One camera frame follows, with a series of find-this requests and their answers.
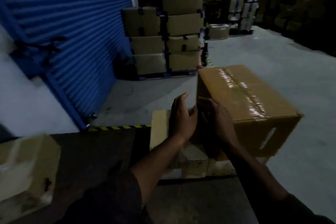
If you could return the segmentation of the person's left hand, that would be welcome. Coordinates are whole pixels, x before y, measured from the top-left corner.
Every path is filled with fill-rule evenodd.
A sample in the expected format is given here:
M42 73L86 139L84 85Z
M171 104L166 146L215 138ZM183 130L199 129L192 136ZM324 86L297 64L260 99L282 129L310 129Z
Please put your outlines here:
M189 118L186 106L187 93L176 97L171 106L169 118L169 137L181 147L193 136L197 123L193 123Z

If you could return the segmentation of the person's right hand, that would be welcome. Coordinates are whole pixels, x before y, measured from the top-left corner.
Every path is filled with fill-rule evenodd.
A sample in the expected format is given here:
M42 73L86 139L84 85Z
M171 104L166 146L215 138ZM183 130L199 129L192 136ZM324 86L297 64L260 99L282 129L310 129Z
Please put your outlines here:
M216 100L216 102L219 104L219 110L214 116L206 116L200 109L199 111L208 133L219 142L221 149L225 152L232 147L239 146L239 142L231 114L219 101Z

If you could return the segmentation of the person's left forearm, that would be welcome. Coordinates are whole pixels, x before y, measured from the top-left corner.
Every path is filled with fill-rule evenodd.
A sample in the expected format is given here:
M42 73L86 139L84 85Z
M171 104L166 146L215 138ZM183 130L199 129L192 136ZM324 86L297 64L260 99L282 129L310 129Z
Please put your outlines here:
M178 132L168 137L131 168L140 187L142 208L146 205L170 163L191 136L192 134Z

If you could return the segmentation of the person's right forearm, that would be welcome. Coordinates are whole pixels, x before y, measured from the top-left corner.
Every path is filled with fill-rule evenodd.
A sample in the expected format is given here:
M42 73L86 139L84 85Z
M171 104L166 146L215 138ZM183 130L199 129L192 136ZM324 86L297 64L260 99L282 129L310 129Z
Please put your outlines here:
M268 168L238 142L223 142L222 150L233 164L252 208L256 211L271 208L283 201L288 192L274 178Z

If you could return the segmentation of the pale wooden pallet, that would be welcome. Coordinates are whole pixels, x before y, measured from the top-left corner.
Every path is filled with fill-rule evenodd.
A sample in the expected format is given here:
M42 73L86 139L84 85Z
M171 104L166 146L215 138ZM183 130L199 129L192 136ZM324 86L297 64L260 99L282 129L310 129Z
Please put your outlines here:
M152 113L149 150L153 150L168 138L170 114L170 110L156 110ZM236 174L229 160L217 161L210 157L194 134L170 162L160 180L201 179Z

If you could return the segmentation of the dark pallet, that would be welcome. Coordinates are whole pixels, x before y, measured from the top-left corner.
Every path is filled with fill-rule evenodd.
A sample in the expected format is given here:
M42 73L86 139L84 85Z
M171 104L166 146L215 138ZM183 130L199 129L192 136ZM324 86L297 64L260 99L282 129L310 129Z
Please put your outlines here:
M150 74L138 75L138 81L190 77L197 75L197 72L198 70L195 69L195 70L183 70L173 72L150 73Z

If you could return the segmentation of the large taped cardboard box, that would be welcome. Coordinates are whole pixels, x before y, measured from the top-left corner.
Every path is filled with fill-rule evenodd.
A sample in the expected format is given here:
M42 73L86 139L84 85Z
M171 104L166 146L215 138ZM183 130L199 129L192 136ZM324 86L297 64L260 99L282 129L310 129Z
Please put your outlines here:
M245 65L200 69L197 97L227 108L238 141L257 158L275 156L304 116Z

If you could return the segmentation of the small lone cardboard box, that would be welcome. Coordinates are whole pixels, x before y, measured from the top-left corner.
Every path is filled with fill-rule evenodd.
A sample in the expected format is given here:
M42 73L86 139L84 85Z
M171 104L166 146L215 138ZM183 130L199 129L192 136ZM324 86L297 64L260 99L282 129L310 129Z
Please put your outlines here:
M209 24L208 37L210 40L225 40L229 38L229 24Z

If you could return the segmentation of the stack of white labelled boxes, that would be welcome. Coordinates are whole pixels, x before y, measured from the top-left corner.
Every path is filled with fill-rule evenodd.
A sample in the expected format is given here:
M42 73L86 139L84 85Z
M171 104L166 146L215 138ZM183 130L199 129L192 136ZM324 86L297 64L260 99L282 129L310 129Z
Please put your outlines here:
M258 0L223 0L225 22L233 34L252 34Z

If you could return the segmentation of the blue roller shutter door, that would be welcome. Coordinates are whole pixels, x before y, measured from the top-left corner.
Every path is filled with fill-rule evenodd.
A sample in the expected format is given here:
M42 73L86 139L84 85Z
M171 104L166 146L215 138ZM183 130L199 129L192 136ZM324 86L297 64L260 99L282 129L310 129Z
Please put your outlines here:
M40 77L79 130L116 81L113 61L130 54L121 10L131 0L0 0L0 22L23 73Z

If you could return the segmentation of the blurred pale cardboard box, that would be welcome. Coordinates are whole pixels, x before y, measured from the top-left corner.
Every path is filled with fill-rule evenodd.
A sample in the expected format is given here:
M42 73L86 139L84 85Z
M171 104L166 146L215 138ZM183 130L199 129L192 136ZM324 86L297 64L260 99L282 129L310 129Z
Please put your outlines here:
M51 204L60 157L47 134L0 143L0 224Z

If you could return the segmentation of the stack of strapped cardboard boxes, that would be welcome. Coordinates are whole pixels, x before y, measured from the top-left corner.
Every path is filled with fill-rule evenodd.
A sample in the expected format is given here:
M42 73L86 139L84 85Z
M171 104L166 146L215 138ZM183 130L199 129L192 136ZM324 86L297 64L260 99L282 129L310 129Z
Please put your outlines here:
M136 74L195 70L201 67L203 0L162 0L121 10Z

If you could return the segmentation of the wall of dark stacked cartons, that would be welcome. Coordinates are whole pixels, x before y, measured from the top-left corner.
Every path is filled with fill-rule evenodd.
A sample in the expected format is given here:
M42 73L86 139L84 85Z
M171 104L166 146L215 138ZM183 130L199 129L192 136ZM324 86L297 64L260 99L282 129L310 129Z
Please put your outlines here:
M254 24L336 57L336 0L259 0Z

